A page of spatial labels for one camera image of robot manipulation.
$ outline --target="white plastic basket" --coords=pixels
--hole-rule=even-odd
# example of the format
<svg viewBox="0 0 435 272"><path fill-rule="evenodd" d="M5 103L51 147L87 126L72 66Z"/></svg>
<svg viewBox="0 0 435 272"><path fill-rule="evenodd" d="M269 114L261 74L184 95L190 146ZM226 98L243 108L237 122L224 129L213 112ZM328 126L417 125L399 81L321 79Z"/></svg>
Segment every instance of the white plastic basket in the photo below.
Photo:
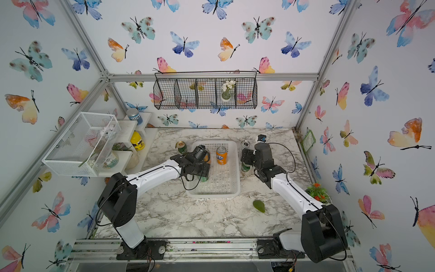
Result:
<svg viewBox="0 0 435 272"><path fill-rule="evenodd" d="M187 195L194 198L230 198L240 194L240 168L237 144L233 141L197 141L197 145L204 145L210 151L211 166L207 181L200 181L198 186ZM223 146L227 149L227 163L220 165L216 159L216 149ZM188 181L186 188L193 188L198 183L198 177Z"/></svg>

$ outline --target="orange soda can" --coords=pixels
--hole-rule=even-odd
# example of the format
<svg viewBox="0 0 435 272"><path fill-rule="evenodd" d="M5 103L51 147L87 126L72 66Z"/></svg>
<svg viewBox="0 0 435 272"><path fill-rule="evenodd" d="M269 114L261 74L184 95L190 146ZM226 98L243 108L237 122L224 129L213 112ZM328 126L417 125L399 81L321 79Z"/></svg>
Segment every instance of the orange soda can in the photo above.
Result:
<svg viewBox="0 0 435 272"><path fill-rule="evenodd" d="M220 165L224 165L227 163L227 149L223 146L220 146L216 149L216 157L217 157L217 163Z"/></svg>

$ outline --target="green leaf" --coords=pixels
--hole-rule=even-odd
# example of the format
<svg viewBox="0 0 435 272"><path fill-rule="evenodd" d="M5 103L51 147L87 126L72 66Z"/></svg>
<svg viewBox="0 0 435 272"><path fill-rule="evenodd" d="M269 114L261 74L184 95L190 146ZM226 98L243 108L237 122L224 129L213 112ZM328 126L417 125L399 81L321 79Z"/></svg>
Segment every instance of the green leaf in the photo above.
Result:
<svg viewBox="0 0 435 272"><path fill-rule="evenodd" d="M254 202L252 202L252 205L259 211L261 211L262 213L264 213L266 210L264 209L264 203L261 200L254 200Z"/></svg>

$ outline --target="wire basket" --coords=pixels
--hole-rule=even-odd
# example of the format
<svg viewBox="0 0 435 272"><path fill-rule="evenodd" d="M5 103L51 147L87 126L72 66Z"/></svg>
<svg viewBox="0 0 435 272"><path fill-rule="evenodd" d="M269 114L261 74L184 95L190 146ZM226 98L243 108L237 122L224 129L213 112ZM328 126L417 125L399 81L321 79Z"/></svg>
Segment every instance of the wire basket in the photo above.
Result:
<svg viewBox="0 0 435 272"><path fill-rule="evenodd" d="M155 74L154 106L158 110L220 107L255 109L257 107L256 72L243 71L242 74L218 72L221 73L219 77L207 77L205 73L210 72L203 72L204 74L201 74L202 72L185 73L186 78L171 78L171 73ZM236 84L234 90L231 90L230 100L224 101L221 99L221 87L226 81L231 80L234 80Z"/></svg>
<svg viewBox="0 0 435 272"><path fill-rule="evenodd" d="M114 115L80 112L42 162L58 175L97 177L120 131Z"/></svg>

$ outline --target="butterfly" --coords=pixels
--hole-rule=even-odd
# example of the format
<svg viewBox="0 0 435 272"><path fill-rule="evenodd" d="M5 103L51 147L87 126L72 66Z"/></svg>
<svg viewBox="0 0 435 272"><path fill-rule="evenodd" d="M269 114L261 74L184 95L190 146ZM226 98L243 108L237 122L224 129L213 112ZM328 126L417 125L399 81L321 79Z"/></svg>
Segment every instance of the butterfly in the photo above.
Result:
<svg viewBox="0 0 435 272"><path fill-rule="evenodd" d="M263 101L262 103L264 104L261 107L261 111L262 112L267 112L268 110L271 111L271 113L275 113L278 111L278 106L281 106L283 103L285 102L285 100L276 100L275 101L275 97L272 98L272 101L269 100L269 98L263 96Z"/></svg>
<svg viewBox="0 0 435 272"><path fill-rule="evenodd" d="M77 14L83 14L83 12L86 10L86 15L87 12L89 11L89 14L95 20L100 20L102 18L101 14L95 10L100 5L101 0L74 0L74 1L76 1L77 3L73 4L73 9Z"/></svg>
<svg viewBox="0 0 435 272"><path fill-rule="evenodd" d="M23 111L21 120L24 123L35 124L38 120L38 106L36 105L35 98L33 97L33 90L30 90L32 94L32 101L29 98L13 94L5 94L6 102L13 109L17 111Z"/></svg>
<svg viewBox="0 0 435 272"><path fill-rule="evenodd" d="M220 114L221 116L225 116L226 115L226 113L225 113L225 111L227 110L227 109L229 109L228 107L225 107L225 106L218 106L218 105L216 105L214 102L211 102L210 101L210 104L212 105L212 109L210 110L210 112L211 113L218 113L218 114Z"/></svg>
<svg viewBox="0 0 435 272"><path fill-rule="evenodd" d="M222 20L227 17L227 13L224 9L227 8L229 4L233 2L233 0L207 0L208 3L202 5L202 12L209 14L213 11L213 14L216 12L217 17Z"/></svg>
<svg viewBox="0 0 435 272"><path fill-rule="evenodd" d="M349 147L349 143L350 144L358 144L358 140L355 139L353 136L351 136L352 133L353 132L350 129L349 120L346 120L345 130L340 131L340 137L345 139L343 142L345 147Z"/></svg>
<svg viewBox="0 0 435 272"><path fill-rule="evenodd" d="M418 227L422 231L423 235L429 241L429 243L435 248L435 235L433 232L434 229L434 218L435 218L435 205L424 208L422 210L418 210L418 200L415 198L415 201L412 197L412 202L414 202L415 209L415 219L413 227L415 224L418 224Z"/></svg>
<svg viewBox="0 0 435 272"><path fill-rule="evenodd" d="M335 60L331 63L331 65L333 65L339 58L341 58L342 56L343 56L343 54L340 54L340 50L337 48L337 49L335 49L335 51L334 51L334 57L335 57Z"/></svg>
<svg viewBox="0 0 435 272"><path fill-rule="evenodd" d="M132 109L137 109L139 112L145 112L145 110L148 108L148 106L139 106L139 104L133 105L128 102L124 102L127 106L131 107Z"/></svg>
<svg viewBox="0 0 435 272"><path fill-rule="evenodd" d="M192 128L208 128L208 126L200 126L199 124L195 124L194 122L190 122L190 121L189 121L189 125Z"/></svg>
<svg viewBox="0 0 435 272"><path fill-rule="evenodd" d="M308 0L282 0L282 7L286 10L291 4L298 6L298 11L302 12L310 5Z"/></svg>
<svg viewBox="0 0 435 272"><path fill-rule="evenodd" d="M119 43L112 40L111 38L107 40L107 44L109 44L109 47L112 49L112 51L115 51L115 53L112 54L112 58L117 62L121 62L127 57L127 48L129 46L128 44L124 49L122 46L119 45Z"/></svg>
<svg viewBox="0 0 435 272"><path fill-rule="evenodd" d="M314 172L316 173L316 176L318 179L322 179L319 172L319 167L317 166L317 156L314 158L314 161L311 162L311 166L313 167Z"/></svg>
<svg viewBox="0 0 435 272"><path fill-rule="evenodd" d="M224 37L221 40L221 48L223 52L220 52L217 56L221 59L221 61L226 61L227 59L231 59L237 47L239 46L240 44L238 44L236 48L234 48L233 45L230 43L230 41Z"/></svg>
<svg viewBox="0 0 435 272"><path fill-rule="evenodd" d="M375 98L376 101L386 101L390 98L389 94L384 93L381 91L378 86L381 86L384 83L381 83L379 81L378 83L378 67L373 67L373 71L368 77L368 84L362 83L361 84L361 94L367 94L364 98L364 104L368 107L371 106L373 103L373 98Z"/></svg>
<svg viewBox="0 0 435 272"><path fill-rule="evenodd" d="M264 40L267 40L270 37L272 33L272 28L270 26L273 25L273 23L275 22L275 17L269 17L262 20L260 23L260 17L258 17L258 20L254 18L254 21L255 24L251 22L244 22L242 24L243 30L246 31L244 37L248 40L248 43L250 44L254 42L255 34L257 34L257 39L258 35L260 35L261 38L263 38Z"/></svg>
<svg viewBox="0 0 435 272"><path fill-rule="evenodd" d="M193 53L191 50L196 49L199 45L199 41L191 41L186 43L187 38L181 39L177 34L171 31L172 41L176 43L176 47L172 48L175 54L181 54L184 52L186 57L192 57Z"/></svg>
<svg viewBox="0 0 435 272"><path fill-rule="evenodd" d="M44 210L48 210L49 213L39 217L35 220L35 222L32 223L32 227L37 227L38 229L43 229L45 225L47 225L47 231L48 232L56 232L58 229L60 229L59 220L61 216L68 215L70 213L71 206L69 204L62 205L64 202L64 196L62 195L62 192L59 192L56 195L56 198L53 202L52 209L48 208L47 205L45 205L46 208L41 208Z"/></svg>
<svg viewBox="0 0 435 272"><path fill-rule="evenodd" d="M295 102L296 109L292 110L291 113L300 113L302 110L302 105L299 102Z"/></svg>
<svg viewBox="0 0 435 272"><path fill-rule="evenodd" d="M342 110L346 108L346 99L348 98L348 92L349 92L349 83L345 82L343 84L343 87L341 87L340 92L338 92L338 88L335 89L335 92L337 93L337 101L335 102L335 105L339 105Z"/></svg>
<svg viewBox="0 0 435 272"><path fill-rule="evenodd" d="M297 57L299 56L299 50L305 49L307 47L309 47L311 45L311 41L303 41L303 42L299 42L302 39L297 37L297 39L295 40L293 35L287 31L286 36L285 36L285 42L287 43L286 47L281 48L281 52L285 55L287 55L287 53L291 52L291 57Z"/></svg>
<svg viewBox="0 0 435 272"><path fill-rule="evenodd" d="M362 199L358 199L359 208L361 209L361 213L363 213L368 220L371 222L372 228L377 228L373 223L372 219L380 219L384 220L385 215L380 211L371 211L371 198L368 195L365 195Z"/></svg>
<svg viewBox="0 0 435 272"><path fill-rule="evenodd" d="M87 59L86 53L84 49L78 53L77 48L73 51L70 51L66 48L62 48L62 52L68 57L69 60L73 60L73 69L76 71L81 70L81 66L85 69L89 69L89 62L87 62L85 59Z"/></svg>
<svg viewBox="0 0 435 272"><path fill-rule="evenodd" d="M416 0L404 0L402 5L400 5L400 11L405 14L394 17L387 28L387 36L390 36L396 31L396 35L400 32L397 47L405 46L412 42L414 27L423 29L431 22L435 21L435 10L419 11L426 1L427 0L423 0L420 5L417 6Z"/></svg>
<svg viewBox="0 0 435 272"><path fill-rule="evenodd" d="M33 183L33 189L32 191L34 193L41 191L42 189L42 182L43 181L49 181L51 180L51 172L47 172L47 173L42 173L39 175L38 179L35 181L35 183Z"/></svg>
<svg viewBox="0 0 435 272"><path fill-rule="evenodd" d="M253 127L255 125L255 123L257 122L255 119L257 119L257 116L251 116L248 118L248 116L244 116L244 117L238 117L236 118L237 122L239 123L239 126L241 128L244 128L245 125L250 125L251 127Z"/></svg>
<svg viewBox="0 0 435 272"><path fill-rule="evenodd" d="M345 10L346 5L348 4L348 0L338 0L339 3L333 4L331 6L331 10L329 11L330 14L336 14L337 12L339 15Z"/></svg>
<svg viewBox="0 0 435 272"><path fill-rule="evenodd" d="M271 125L270 123L266 122L266 128L273 129L273 128L283 128L283 127L277 127L276 125Z"/></svg>
<svg viewBox="0 0 435 272"><path fill-rule="evenodd" d="M23 10L23 17L33 27L39 28L39 20L44 19L47 23L54 26L54 15L46 10L48 6L47 0L12 0L12 4L17 7L25 7Z"/></svg>
<svg viewBox="0 0 435 272"><path fill-rule="evenodd" d="M331 152L335 151L334 145L330 142L331 139L332 139L332 135L331 137L329 137L329 128L326 127L325 131L323 132L323 135L320 136L320 143L323 144L323 154L325 155L328 155L329 151Z"/></svg>
<svg viewBox="0 0 435 272"><path fill-rule="evenodd" d="M343 168L340 164L340 166L338 167L338 173L334 170L334 172L332 172L332 177L336 179L336 185L335 185L335 189L337 190L337 193L340 193L341 190L343 189L343 192L345 192L346 194L349 194L348 188L346 187L345 184L345 178L343 178Z"/></svg>
<svg viewBox="0 0 435 272"><path fill-rule="evenodd" d="M97 202L95 202L95 204L92 208L92 212L88 211L87 217L85 219L83 219L82 221L80 221L77 224L77 227L84 228L85 226L87 226L87 232L89 232L90 228L92 227L92 223L94 222L94 219L97 216L97 212L98 212L98 205L97 205Z"/></svg>
<svg viewBox="0 0 435 272"><path fill-rule="evenodd" d="M320 95L325 93L325 88L329 85L331 81L329 79L324 80L322 86L320 87Z"/></svg>
<svg viewBox="0 0 435 272"><path fill-rule="evenodd" d="M283 81L284 85L281 86L281 89L289 89L290 91L296 90L296 85L299 85L302 83L302 81Z"/></svg>
<svg viewBox="0 0 435 272"><path fill-rule="evenodd" d="M30 44L29 50L27 51L28 55L26 55L21 47L20 49L22 53L17 51L15 51L15 53L23 55L27 59L15 59L9 63L9 67L17 71L23 71L24 75L29 79L36 79L36 81L41 82L42 75L41 72L38 71L38 69L43 71L41 67L47 69L53 67L48 55L45 53L41 53L42 47L37 40L33 41Z"/></svg>
<svg viewBox="0 0 435 272"><path fill-rule="evenodd" d="M321 120L321 118L326 114L326 110L323 110L322 112L320 112L320 105L317 106L317 110L314 112L314 116L316 117L317 120L320 121L320 124L323 122Z"/></svg>
<svg viewBox="0 0 435 272"><path fill-rule="evenodd" d="M72 176L72 178L81 178L80 181L80 185L85 186L88 182L88 180L90 179L90 177L77 177L77 176Z"/></svg>
<svg viewBox="0 0 435 272"><path fill-rule="evenodd" d="M397 131L390 132L390 138L388 143L392 146L401 147L401 150L410 148L427 148L432 149L429 145L418 145L420 141L420 135L422 133L423 121L421 118L414 118L405 123L405 127L402 128L402 133Z"/></svg>
<svg viewBox="0 0 435 272"><path fill-rule="evenodd" d="M59 242L57 242L57 244L56 244L56 250L54 251L54 260L55 261L54 262L49 261L49 262L51 262L51 264L47 268L49 268L52 265L55 265L55 266L52 267L49 272L63 272L65 270L66 266L62 265L62 263L67 262L64 259L67 258L71 254L72 250L73 250L73 247L69 243L64 245L63 240L59 240Z"/></svg>
<svg viewBox="0 0 435 272"><path fill-rule="evenodd" d="M428 69L431 73L435 73L435 59L433 60L432 64L428 65Z"/></svg>
<svg viewBox="0 0 435 272"><path fill-rule="evenodd" d="M159 66L159 69L157 70L156 68L154 68L155 71L159 72L159 73L176 73L177 71L172 69L167 62L165 61L164 58L162 57L158 57L157 58L157 65Z"/></svg>
<svg viewBox="0 0 435 272"><path fill-rule="evenodd" d="M140 20L139 23L137 22L136 17L134 17L134 20L131 17L130 19L136 24L136 26L130 22L123 22L121 23L121 26L128 31L132 40L134 40L137 44L141 43L141 36L144 39L147 37L150 40L154 40L156 31L154 28L150 27L150 25L153 24L153 18L146 17Z"/></svg>
<svg viewBox="0 0 435 272"><path fill-rule="evenodd" d="M362 62L364 58L367 56L367 48L371 48L375 44L375 40L372 38L368 38L363 40L365 37L365 34L362 35L361 33L361 40L357 44L359 40L359 36L356 33L353 33L351 45L349 46L348 50L348 59L350 59L352 56L356 56L356 61L358 63Z"/></svg>
<svg viewBox="0 0 435 272"><path fill-rule="evenodd" d="M142 74L142 73L141 73L141 71L136 70L136 72L134 74ZM133 82L127 82L127 83L130 83L129 86L132 86L135 89L137 89L138 86L141 88L144 86L144 83L141 81L133 81Z"/></svg>
<svg viewBox="0 0 435 272"><path fill-rule="evenodd" d="M153 3L153 7L159 10L162 3L163 5L165 4L165 0L151 0L151 3ZM172 12L177 11L180 7L180 3L178 2L178 0L166 0L166 3Z"/></svg>
<svg viewBox="0 0 435 272"><path fill-rule="evenodd" d="M372 247L371 249L369 249L370 251L370 257L372 257L377 263L379 263L381 269L379 269L379 272L392 272L392 270L396 270L401 272L400 270L397 270L396 268L399 268L399 266L397 267L392 267L391 264L391 246L390 244L386 244L386 245L379 245L379 249L381 250L381 252L379 252L379 250L375 247Z"/></svg>
<svg viewBox="0 0 435 272"><path fill-rule="evenodd" d="M385 163L381 163L381 157L379 157L379 162L375 165L375 161L373 160L372 155L368 151L364 151L365 161L367 165L364 165L364 176L370 176L371 184L382 184L381 178L394 178L396 173L389 168L379 168L381 165L385 165Z"/></svg>
<svg viewBox="0 0 435 272"><path fill-rule="evenodd" d="M348 217L346 216L345 212L341 212L341 218L343 219L343 228L345 229L346 239L348 241L349 246L361 246L361 242L358 239L358 236L356 236L355 232L351 230L351 220L348 220Z"/></svg>
<svg viewBox="0 0 435 272"><path fill-rule="evenodd" d="M178 124L178 115L173 114L171 116L165 115L165 116L158 116L157 118L162 121L162 123L165 126L169 126L169 124Z"/></svg>
<svg viewBox="0 0 435 272"><path fill-rule="evenodd" d="M263 57L260 60L260 67L259 70L254 68L254 71L260 74L273 74L275 73L275 70L272 69L271 64L269 62L268 57Z"/></svg>
<svg viewBox="0 0 435 272"><path fill-rule="evenodd" d="M0 269L0 272L20 272L22 268L24 269L24 254L26 253L26 250L29 249L29 247L30 245L27 246L27 244L25 244L23 253L19 254L11 246L5 246L1 251L3 254L3 258L5 260L15 261Z"/></svg>
<svg viewBox="0 0 435 272"><path fill-rule="evenodd" d="M71 83L68 84L67 90L75 100L75 102L70 102L71 106L74 104L80 104L81 102L83 102L83 100L89 94L88 91L79 90L79 88L77 88L76 86L74 86Z"/></svg>

